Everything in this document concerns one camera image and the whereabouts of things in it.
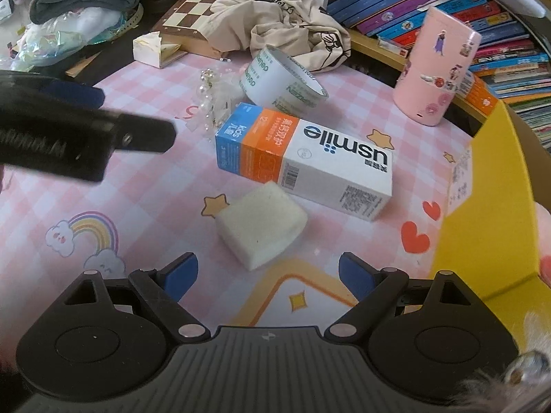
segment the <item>small white box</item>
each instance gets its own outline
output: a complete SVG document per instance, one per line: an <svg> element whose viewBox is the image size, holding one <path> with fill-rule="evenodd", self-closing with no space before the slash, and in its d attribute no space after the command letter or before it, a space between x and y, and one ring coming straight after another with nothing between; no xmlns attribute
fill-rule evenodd
<svg viewBox="0 0 551 413"><path fill-rule="evenodd" d="M392 197L392 153L310 121L240 104L216 135L218 167L373 220Z"/></svg>

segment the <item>pink cylinder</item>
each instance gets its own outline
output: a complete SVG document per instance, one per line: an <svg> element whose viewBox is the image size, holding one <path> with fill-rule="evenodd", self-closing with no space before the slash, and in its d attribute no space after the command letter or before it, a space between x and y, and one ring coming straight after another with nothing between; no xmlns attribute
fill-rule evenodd
<svg viewBox="0 0 551 413"><path fill-rule="evenodd" d="M429 8L409 60L394 89L394 102L425 125L440 122L473 61L481 35Z"/></svg>

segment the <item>star print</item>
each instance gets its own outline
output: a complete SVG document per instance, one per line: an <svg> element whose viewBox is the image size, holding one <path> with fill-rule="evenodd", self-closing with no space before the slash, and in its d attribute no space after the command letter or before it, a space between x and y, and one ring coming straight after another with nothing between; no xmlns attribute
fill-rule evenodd
<svg viewBox="0 0 551 413"><path fill-rule="evenodd" d="M450 153L444 152L444 158L448 160L448 163L455 163L454 156Z"/></svg>
<svg viewBox="0 0 551 413"><path fill-rule="evenodd" d="M203 200L205 201L205 207L201 211L201 215L205 217L210 216L215 218L216 214L230 206L225 194L220 194L216 197L205 197Z"/></svg>
<svg viewBox="0 0 551 413"><path fill-rule="evenodd" d="M289 301L291 302L291 312L308 307L306 297L304 296L304 290L298 294L289 295Z"/></svg>
<svg viewBox="0 0 551 413"><path fill-rule="evenodd" d="M371 135L367 136L367 139L374 142L378 147L381 147L381 149L394 150L394 146L391 142L392 138L390 138L389 135L379 132L377 129L373 129L373 132Z"/></svg>

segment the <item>tape roll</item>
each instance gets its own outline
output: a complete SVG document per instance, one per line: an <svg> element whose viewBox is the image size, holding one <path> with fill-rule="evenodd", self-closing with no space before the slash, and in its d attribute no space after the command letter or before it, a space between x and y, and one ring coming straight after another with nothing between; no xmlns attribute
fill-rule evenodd
<svg viewBox="0 0 551 413"><path fill-rule="evenodd" d="M239 85L257 106L297 117L329 97L308 70L270 45L252 60Z"/></svg>

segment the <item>usmile logo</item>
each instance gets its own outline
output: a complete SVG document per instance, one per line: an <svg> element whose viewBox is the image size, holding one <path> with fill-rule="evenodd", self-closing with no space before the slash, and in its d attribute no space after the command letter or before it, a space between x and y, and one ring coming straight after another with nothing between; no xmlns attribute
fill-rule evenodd
<svg viewBox="0 0 551 413"><path fill-rule="evenodd" d="M347 152L357 153L365 158L365 164L387 172L388 156L381 150L376 149L367 144L352 141L345 136L340 137L338 134L321 130L319 127L309 125L304 128L304 135L313 140L320 140L320 145L323 150L331 154L337 153L337 150L342 149Z"/></svg>

